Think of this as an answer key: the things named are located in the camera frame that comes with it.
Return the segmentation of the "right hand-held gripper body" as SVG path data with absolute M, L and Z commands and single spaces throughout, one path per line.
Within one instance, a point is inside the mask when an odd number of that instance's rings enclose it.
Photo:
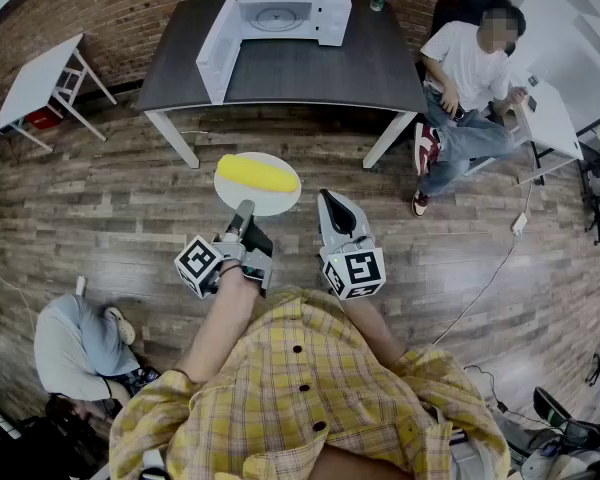
M 386 283 L 383 251 L 372 236 L 356 238 L 331 252 L 324 246 L 320 257 L 322 273 L 341 301 L 372 296 Z

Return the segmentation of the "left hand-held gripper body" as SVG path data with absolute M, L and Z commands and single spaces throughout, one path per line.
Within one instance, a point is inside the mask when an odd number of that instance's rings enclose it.
M 273 269 L 273 243 L 252 221 L 231 232 L 216 235 L 211 242 L 197 235 L 175 258 L 174 265 L 180 279 L 199 298 L 207 298 L 218 291 L 223 264 L 240 264 L 242 274 L 259 285 L 266 296 Z

